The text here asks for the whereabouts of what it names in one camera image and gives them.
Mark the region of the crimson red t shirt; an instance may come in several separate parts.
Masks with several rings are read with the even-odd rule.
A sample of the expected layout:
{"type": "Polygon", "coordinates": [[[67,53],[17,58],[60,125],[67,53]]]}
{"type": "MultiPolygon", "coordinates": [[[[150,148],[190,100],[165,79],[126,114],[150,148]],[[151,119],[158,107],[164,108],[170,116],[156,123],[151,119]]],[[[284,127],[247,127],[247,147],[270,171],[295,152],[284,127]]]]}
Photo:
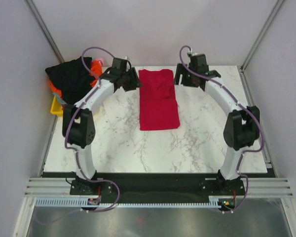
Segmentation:
{"type": "Polygon", "coordinates": [[[159,131],[180,127],[174,76],[170,69],[139,70],[140,130],[159,131]]]}

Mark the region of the yellow plastic basket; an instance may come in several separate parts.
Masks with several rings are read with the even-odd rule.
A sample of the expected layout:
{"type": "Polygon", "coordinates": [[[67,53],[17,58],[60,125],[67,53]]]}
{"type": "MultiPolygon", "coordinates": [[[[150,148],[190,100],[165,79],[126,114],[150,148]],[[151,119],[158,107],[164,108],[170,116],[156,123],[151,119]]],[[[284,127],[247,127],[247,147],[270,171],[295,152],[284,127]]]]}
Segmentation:
{"type": "Polygon", "coordinates": [[[51,114],[58,116],[58,117],[63,116],[63,107],[59,103],[59,101],[57,100],[56,96],[53,97],[50,112],[51,112],[51,114]]]}

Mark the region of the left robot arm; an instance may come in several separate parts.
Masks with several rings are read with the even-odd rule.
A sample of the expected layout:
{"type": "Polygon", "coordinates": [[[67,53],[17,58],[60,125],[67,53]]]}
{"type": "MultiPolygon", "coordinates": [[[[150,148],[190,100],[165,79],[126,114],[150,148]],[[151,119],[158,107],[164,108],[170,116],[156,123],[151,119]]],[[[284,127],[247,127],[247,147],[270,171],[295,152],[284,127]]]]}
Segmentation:
{"type": "Polygon", "coordinates": [[[76,162],[71,195],[95,195],[100,185],[91,151],[91,143],[96,135],[94,114],[119,88],[130,91],[141,86],[128,58],[113,58],[112,65],[100,75],[99,85],[74,105],[65,106],[62,135],[65,148],[73,150],[76,162]]]}

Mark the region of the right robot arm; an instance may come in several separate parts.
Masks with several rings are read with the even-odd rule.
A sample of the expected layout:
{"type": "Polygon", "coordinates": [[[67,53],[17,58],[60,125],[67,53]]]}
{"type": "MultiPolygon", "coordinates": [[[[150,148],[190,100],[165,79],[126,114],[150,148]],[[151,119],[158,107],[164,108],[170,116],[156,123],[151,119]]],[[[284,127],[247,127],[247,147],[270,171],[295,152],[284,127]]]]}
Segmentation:
{"type": "Polygon", "coordinates": [[[231,195],[243,188],[240,166],[244,154],[260,137],[260,111],[257,106],[245,106],[226,87],[221,75],[210,70],[205,54],[187,53],[190,63],[177,64],[175,84],[199,87],[209,94],[226,115],[223,138],[227,145],[226,155],[215,180],[202,185],[204,190],[215,194],[231,195]]]}

